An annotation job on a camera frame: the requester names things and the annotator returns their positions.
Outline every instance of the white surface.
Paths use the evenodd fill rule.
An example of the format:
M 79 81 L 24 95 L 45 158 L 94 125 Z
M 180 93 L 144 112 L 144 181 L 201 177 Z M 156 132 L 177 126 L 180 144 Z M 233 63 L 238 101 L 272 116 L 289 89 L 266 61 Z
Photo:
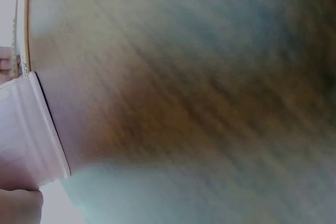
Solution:
M 85 224 L 83 217 L 73 206 L 59 181 L 43 186 L 41 192 L 44 205 L 40 224 Z

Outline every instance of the wooden surface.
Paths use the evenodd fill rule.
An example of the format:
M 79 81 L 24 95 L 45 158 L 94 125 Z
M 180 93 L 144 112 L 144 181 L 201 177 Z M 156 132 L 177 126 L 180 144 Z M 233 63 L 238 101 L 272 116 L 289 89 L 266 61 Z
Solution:
M 336 0 L 30 0 L 88 223 L 332 223 Z

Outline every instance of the pink plastic container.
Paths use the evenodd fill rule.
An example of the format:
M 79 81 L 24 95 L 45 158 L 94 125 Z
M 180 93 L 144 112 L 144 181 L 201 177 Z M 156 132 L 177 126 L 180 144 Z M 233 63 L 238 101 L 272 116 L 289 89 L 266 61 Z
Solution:
M 0 86 L 0 189 L 35 190 L 70 175 L 36 74 Z

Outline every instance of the hand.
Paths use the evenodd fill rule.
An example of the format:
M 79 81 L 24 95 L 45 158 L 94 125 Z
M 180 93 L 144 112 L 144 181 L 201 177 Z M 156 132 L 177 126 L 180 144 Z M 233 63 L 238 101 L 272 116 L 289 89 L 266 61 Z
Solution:
M 39 224 L 43 196 L 40 191 L 0 190 L 1 224 Z
M 12 68 L 10 56 L 10 47 L 0 47 L 0 85 L 12 80 L 12 77 L 9 76 Z

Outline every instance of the white plastic cup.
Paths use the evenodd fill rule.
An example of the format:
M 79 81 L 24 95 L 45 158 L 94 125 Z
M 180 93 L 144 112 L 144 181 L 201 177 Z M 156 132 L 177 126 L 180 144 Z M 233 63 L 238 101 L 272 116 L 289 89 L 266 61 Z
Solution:
M 34 72 L 0 86 L 0 189 L 36 190 L 70 176 Z

